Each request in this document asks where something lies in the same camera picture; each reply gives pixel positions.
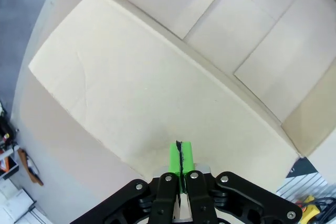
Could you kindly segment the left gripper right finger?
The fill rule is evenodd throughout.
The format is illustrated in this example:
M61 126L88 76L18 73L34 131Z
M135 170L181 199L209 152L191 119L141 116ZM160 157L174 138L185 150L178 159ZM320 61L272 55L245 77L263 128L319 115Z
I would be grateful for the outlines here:
M221 223L216 212L242 223L299 223L302 210L232 173L217 177L196 169L190 142L181 143L181 178L194 223Z

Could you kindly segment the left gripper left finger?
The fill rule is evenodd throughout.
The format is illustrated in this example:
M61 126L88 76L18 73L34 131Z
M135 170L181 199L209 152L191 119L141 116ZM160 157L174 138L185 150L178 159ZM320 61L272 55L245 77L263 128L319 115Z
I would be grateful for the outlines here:
M172 223L180 194L182 142L170 147L169 171L150 183L135 179L72 223Z

